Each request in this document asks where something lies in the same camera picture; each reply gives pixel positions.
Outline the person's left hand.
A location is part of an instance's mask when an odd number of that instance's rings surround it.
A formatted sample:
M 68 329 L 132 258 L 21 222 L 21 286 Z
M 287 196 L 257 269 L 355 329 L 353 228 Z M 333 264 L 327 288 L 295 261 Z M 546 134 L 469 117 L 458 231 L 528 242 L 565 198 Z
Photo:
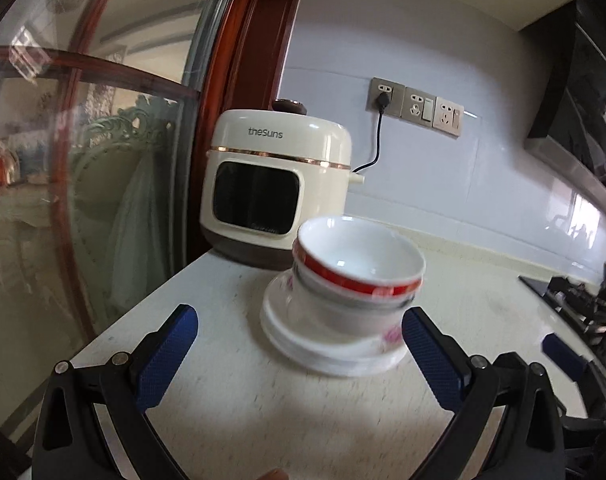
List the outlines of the person's left hand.
M 266 474 L 262 474 L 256 480 L 289 480 L 289 476 L 286 471 L 276 468 L 268 471 Z

